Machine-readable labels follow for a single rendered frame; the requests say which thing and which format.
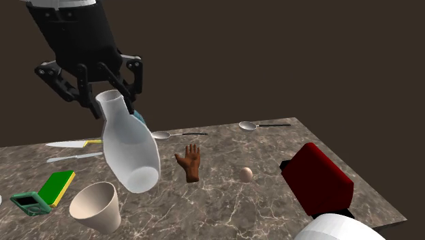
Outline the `green and yellow sponge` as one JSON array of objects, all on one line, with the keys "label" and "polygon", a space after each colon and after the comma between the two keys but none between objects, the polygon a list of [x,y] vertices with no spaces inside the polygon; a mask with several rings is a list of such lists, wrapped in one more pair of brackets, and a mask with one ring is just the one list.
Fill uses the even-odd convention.
[{"label": "green and yellow sponge", "polygon": [[72,170],[52,173],[38,192],[38,195],[49,207],[57,207],[75,175]]}]

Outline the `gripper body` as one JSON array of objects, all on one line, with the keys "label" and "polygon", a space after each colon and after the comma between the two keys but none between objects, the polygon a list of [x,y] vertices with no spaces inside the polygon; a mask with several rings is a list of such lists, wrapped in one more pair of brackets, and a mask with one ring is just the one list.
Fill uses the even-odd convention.
[{"label": "gripper body", "polygon": [[116,76],[122,65],[101,1],[77,7],[39,7],[30,2],[27,9],[55,53],[57,64],[72,76],[78,65],[87,68],[89,82],[102,81],[97,64],[104,63]]}]

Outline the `brown egg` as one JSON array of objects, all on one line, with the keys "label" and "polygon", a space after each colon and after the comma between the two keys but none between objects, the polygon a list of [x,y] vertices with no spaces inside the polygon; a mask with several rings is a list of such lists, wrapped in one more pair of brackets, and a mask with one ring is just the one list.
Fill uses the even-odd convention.
[{"label": "brown egg", "polygon": [[249,183],[253,179],[253,172],[250,168],[244,167],[239,172],[239,178],[243,183]]}]

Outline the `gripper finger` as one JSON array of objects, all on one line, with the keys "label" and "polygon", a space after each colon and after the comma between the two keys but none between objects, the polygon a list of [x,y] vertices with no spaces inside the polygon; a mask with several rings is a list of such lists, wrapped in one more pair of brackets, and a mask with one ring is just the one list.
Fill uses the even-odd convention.
[{"label": "gripper finger", "polygon": [[97,63],[97,69],[101,76],[105,78],[124,97],[124,101],[129,113],[134,113],[133,102],[137,94],[142,93],[143,85],[143,63],[139,56],[121,55],[123,63],[133,73],[134,81],[129,84],[121,74],[114,74],[111,69],[102,62]]},{"label": "gripper finger", "polygon": [[43,62],[34,72],[63,100],[77,101],[81,107],[88,108],[96,119],[101,118],[101,109],[93,97],[87,67],[84,64],[77,65],[77,88],[62,77],[62,68],[56,61]]}]

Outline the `brown hand figure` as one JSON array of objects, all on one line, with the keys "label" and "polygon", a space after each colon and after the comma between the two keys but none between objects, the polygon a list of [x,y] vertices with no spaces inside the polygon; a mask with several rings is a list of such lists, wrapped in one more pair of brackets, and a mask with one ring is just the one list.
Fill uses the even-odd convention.
[{"label": "brown hand figure", "polygon": [[174,154],[177,163],[183,168],[187,183],[194,183],[200,180],[200,148],[197,145],[188,145],[185,147],[185,156]]}]

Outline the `white vase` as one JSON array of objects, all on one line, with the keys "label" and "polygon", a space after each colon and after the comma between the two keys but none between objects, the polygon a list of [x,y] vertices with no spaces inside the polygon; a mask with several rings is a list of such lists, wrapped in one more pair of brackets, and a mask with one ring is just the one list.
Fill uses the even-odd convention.
[{"label": "white vase", "polygon": [[127,109],[119,91],[99,93],[105,123],[102,132],[104,157],[116,178],[132,193],[153,188],[160,179],[157,143],[146,124]]}]

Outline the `green music player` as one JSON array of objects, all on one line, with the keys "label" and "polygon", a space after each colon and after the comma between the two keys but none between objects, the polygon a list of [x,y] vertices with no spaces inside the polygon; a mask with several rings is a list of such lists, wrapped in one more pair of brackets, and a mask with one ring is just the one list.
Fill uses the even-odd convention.
[{"label": "green music player", "polygon": [[28,216],[49,214],[51,207],[38,195],[37,192],[14,194],[10,200]]}]

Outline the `beige cup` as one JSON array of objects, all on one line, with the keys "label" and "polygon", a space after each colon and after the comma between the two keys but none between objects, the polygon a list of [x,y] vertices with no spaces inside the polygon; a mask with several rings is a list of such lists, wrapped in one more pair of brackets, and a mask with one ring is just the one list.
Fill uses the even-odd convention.
[{"label": "beige cup", "polygon": [[71,201],[69,214],[77,222],[101,234],[113,233],[121,224],[115,186],[102,181],[85,187]]}]

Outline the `silver table knife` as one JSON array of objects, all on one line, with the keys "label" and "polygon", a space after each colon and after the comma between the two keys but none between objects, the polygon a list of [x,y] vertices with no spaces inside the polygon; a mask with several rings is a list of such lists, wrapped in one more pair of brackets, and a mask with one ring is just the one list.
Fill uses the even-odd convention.
[{"label": "silver table knife", "polygon": [[90,158],[90,157],[95,157],[95,156],[98,156],[98,155],[103,155],[103,152],[86,153],[86,154],[82,154],[82,155],[71,155],[71,156],[66,156],[66,157],[53,157],[53,158],[47,159],[46,163],[58,162],[58,161],[61,161],[61,160],[68,160],[68,159]]}]

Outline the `red toaster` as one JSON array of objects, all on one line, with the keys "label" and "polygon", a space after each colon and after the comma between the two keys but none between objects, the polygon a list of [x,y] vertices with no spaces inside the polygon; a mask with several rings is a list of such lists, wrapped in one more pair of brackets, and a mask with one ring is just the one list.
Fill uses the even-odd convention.
[{"label": "red toaster", "polygon": [[353,216],[349,212],[353,181],[314,143],[305,144],[292,159],[282,161],[279,168],[307,215]]}]

